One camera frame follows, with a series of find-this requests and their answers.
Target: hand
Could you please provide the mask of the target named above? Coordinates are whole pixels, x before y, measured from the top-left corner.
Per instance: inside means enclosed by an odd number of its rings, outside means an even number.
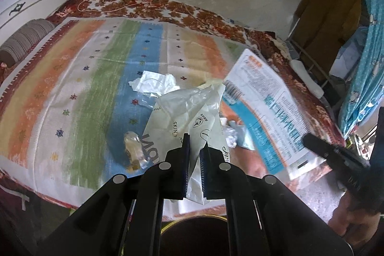
[[[344,239],[353,247],[359,248],[367,243],[378,229],[380,221],[380,213],[372,214],[365,209],[357,209],[348,211],[352,201],[352,196],[347,191],[340,199],[339,206],[333,211],[333,216],[328,222],[328,225],[339,236],[344,236]]]

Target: blue cloth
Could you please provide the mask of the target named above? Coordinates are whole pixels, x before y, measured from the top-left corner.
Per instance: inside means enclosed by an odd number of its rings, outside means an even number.
[[[368,27],[358,69],[339,113],[344,138],[376,109],[384,96],[384,0],[365,1],[373,22]]]

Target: metal screw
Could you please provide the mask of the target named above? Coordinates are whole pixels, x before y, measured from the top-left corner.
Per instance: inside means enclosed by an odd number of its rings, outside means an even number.
[[[160,168],[161,170],[167,170],[167,169],[170,169],[170,163],[168,163],[168,162],[161,162],[161,163],[159,164],[159,168]]]
[[[277,182],[277,179],[274,175],[268,175],[264,177],[264,181],[269,185],[274,185]]]
[[[221,170],[230,170],[231,169],[231,164],[229,164],[229,163],[221,163],[218,167]]]
[[[113,177],[113,182],[116,183],[117,185],[119,183],[124,182],[124,180],[125,180],[125,177],[123,175],[116,175],[115,177]]]

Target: pillow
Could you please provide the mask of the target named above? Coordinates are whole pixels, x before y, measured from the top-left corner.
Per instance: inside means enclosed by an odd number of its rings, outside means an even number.
[[[0,47],[0,63],[8,67],[23,59],[26,52],[54,29],[45,19],[31,20],[19,28]]]

